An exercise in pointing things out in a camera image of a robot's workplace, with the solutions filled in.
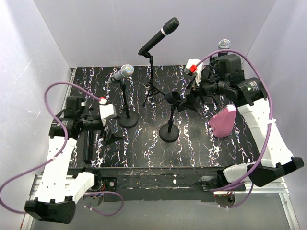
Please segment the round base stand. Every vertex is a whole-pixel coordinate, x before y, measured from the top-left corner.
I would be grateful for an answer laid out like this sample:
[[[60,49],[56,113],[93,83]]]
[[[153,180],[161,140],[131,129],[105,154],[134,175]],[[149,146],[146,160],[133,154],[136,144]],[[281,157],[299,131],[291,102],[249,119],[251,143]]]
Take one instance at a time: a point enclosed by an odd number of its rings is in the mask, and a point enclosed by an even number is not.
[[[119,124],[123,128],[133,128],[137,125],[139,121],[139,117],[135,111],[129,109],[129,105],[128,105],[128,101],[126,97],[126,85],[122,81],[120,82],[120,88],[123,94],[124,105],[122,108],[123,113],[121,115],[121,118],[119,119]]]
[[[179,129],[174,125],[174,112],[177,109],[178,112],[184,110],[181,105],[183,99],[177,91],[172,91],[165,95],[166,101],[171,105],[171,114],[167,124],[164,124],[159,129],[159,136],[162,141],[166,143],[175,142],[179,137]]]

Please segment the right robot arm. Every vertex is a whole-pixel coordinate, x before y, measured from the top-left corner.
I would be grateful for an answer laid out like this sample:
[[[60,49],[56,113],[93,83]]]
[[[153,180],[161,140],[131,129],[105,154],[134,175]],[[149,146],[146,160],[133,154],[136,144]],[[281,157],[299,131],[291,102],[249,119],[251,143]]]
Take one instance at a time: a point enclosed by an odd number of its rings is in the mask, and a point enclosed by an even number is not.
[[[199,59],[189,59],[185,67],[185,73],[193,80],[181,106],[197,111],[199,102],[207,97],[226,97],[231,104],[210,120],[213,134],[219,138],[228,136],[234,126],[230,117],[239,112],[259,151],[255,162],[234,164],[219,170],[216,178],[207,182],[212,191],[235,189],[244,182],[262,187],[304,166],[303,159],[295,157],[281,137],[272,116],[272,101],[261,77],[245,78],[241,64],[243,58],[238,52],[223,50],[207,57],[209,65],[206,68]]]

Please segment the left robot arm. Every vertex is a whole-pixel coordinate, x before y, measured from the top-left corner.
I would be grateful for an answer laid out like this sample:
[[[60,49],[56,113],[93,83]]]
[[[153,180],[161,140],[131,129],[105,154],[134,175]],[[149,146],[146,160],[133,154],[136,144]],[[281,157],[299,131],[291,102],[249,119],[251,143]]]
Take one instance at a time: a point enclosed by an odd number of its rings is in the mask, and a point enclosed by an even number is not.
[[[54,223],[71,223],[78,201],[84,197],[100,198],[113,194],[107,189],[107,180],[94,168],[83,168],[67,179],[71,155],[82,132],[100,131],[107,144],[121,138],[107,133],[107,120],[118,119],[113,104],[100,98],[99,109],[91,112],[84,97],[68,97],[66,108],[55,115],[49,130],[47,164],[34,198],[26,201],[24,210],[34,219]]]

